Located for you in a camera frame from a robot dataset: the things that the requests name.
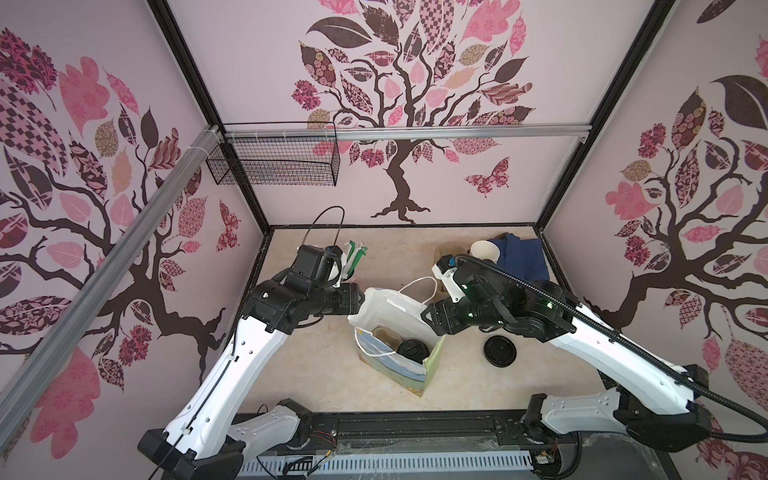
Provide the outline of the green white paper bag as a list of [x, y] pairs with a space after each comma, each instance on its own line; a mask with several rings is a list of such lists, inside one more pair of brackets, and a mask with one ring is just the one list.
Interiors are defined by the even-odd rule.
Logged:
[[368, 288], [354, 328], [359, 358], [366, 365], [421, 397], [439, 365], [444, 339], [421, 318], [434, 299], [416, 300], [399, 290]]

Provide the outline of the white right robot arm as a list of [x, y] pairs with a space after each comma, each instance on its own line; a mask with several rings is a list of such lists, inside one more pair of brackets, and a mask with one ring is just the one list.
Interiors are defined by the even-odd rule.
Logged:
[[446, 255], [432, 274], [448, 296], [429, 305], [421, 318], [437, 335], [472, 327], [503, 329], [566, 351], [613, 381], [593, 395], [532, 396], [521, 419], [530, 439], [612, 432], [656, 450], [679, 452], [711, 436], [710, 413], [676, 379], [701, 380], [703, 371], [631, 351], [560, 285], [515, 279], [492, 262], [469, 256]]

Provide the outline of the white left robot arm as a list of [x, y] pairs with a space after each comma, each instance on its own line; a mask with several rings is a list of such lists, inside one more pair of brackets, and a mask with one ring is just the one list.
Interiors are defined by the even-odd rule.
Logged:
[[351, 277], [366, 249], [350, 242], [301, 245], [292, 265], [246, 296], [234, 331], [199, 389], [163, 429], [150, 429], [137, 449], [167, 479], [234, 479], [243, 464], [296, 434], [300, 415], [285, 407], [233, 421], [256, 379], [297, 329], [326, 316], [359, 312], [365, 296]]

